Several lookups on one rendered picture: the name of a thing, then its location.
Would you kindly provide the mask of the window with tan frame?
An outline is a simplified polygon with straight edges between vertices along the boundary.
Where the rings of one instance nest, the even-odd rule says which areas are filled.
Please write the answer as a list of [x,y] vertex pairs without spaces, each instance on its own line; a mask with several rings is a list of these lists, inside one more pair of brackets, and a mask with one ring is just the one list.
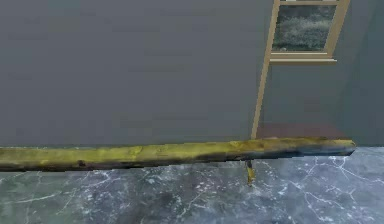
[[271,64],[335,64],[334,51],[351,0],[274,0]]

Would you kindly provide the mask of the yellow-green wooden table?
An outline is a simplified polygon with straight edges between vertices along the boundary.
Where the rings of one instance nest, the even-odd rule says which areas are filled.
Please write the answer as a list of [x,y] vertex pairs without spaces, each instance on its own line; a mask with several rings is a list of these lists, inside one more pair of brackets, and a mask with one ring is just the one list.
[[247,182],[252,183],[253,160],[349,156],[356,148],[351,139],[324,137],[147,145],[0,145],[0,172],[93,171],[243,161]]

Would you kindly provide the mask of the tan wooden door frame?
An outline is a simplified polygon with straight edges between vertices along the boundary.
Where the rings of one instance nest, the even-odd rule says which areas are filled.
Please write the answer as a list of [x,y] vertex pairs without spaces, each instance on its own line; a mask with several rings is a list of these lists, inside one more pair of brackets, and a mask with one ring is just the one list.
[[264,61],[262,65],[262,70],[260,74],[260,82],[258,87],[258,94],[257,94],[257,102],[255,106],[255,113],[253,118],[253,126],[252,126],[252,132],[251,132],[251,139],[256,139],[258,137],[258,128],[260,123],[260,116],[261,116],[261,109],[263,105],[263,99],[264,99],[264,92],[265,92],[265,86],[267,81],[267,75],[270,65],[270,59],[272,55],[272,45],[274,41],[274,35],[276,30],[276,23],[277,23],[277,17],[280,7],[280,0],[273,0],[273,7],[272,7],[272,13],[271,13],[271,20],[269,23],[269,29],[268,29],[268,39],[266,42],[265,47],[265,53],[264,53]]

